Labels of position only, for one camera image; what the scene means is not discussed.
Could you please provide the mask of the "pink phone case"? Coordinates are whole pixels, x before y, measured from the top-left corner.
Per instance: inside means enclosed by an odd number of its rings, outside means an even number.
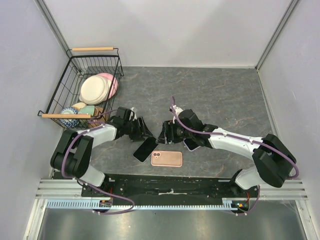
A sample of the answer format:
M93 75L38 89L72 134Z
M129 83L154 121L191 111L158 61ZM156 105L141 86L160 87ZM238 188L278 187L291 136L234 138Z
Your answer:
M156 167L176 167L183 165L183 154L179 151L153 151L151 165Z

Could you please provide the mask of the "white phone black screen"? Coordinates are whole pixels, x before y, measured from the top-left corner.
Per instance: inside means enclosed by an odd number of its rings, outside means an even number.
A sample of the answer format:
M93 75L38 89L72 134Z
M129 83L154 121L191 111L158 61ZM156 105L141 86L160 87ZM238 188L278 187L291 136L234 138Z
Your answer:
M140 163L144 163L157 146L157 139L154 137L148 137L133 153L133 157Z

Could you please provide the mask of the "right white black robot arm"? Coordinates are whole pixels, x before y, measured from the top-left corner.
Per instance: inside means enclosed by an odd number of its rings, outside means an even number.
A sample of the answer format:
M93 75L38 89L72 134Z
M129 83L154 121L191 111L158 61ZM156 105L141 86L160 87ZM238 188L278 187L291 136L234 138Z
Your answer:
M273 134L245 136L203 123L191 109L174 107L171 112L173 119L163 122L157 138L160 144L176 144L190 139L199 147L229 151L254 162L253 167L241 169L232 177L229 191L235 197L262 184L281 188L287 179L299 175L295 157Z

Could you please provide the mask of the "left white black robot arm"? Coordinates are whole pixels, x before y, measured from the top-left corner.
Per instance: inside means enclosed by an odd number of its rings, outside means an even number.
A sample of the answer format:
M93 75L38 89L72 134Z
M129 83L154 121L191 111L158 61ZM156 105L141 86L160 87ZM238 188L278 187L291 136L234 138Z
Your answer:
M110 185L106 175L91 166L93 148L128 136L132 142L144 141L153 134L143 117L137 116L131 108L118 107L115 115L98 126L85 130L66 129L53 152L50 166L61 172L64 178L77 178L92 185L92 191L99 197L106 196Z

